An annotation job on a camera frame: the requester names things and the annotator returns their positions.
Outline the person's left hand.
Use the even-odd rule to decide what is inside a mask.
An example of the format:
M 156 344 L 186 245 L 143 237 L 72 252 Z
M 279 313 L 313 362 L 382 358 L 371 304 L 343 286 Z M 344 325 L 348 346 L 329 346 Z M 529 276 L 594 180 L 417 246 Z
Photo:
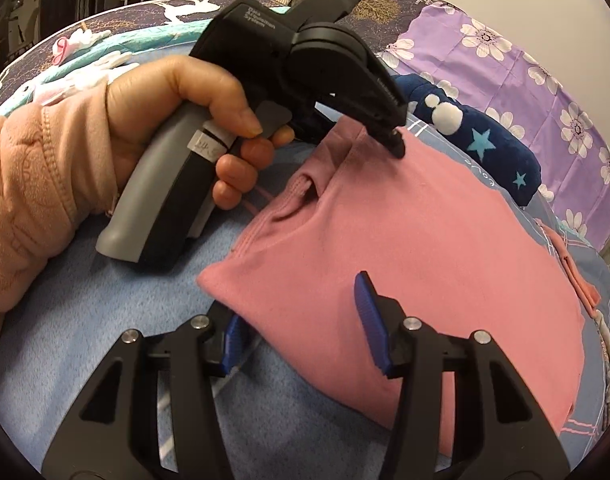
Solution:
M 138 66 L 108 85 L 107 118 L 118 188 L 125 188 L 157 128 L 185 101 L 207 107 L 221 128 L 243 139 L 237 155 L 218 159 L 212 188 L 217 207 L 235 208 L 254 188 L 258 173 L 273 162 L 277 148 L 294 140 L 294 132 L 283 126 L 263 139 L 240 82 L 226 70 L 187 55 Z

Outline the peach fleece sleeve forearm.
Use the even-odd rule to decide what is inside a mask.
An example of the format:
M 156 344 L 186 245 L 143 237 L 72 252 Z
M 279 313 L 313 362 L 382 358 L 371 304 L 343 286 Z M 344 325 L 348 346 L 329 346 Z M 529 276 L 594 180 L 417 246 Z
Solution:
M 0 329 L 47 261 L 118 196 L 107 86 L 0 116 Z

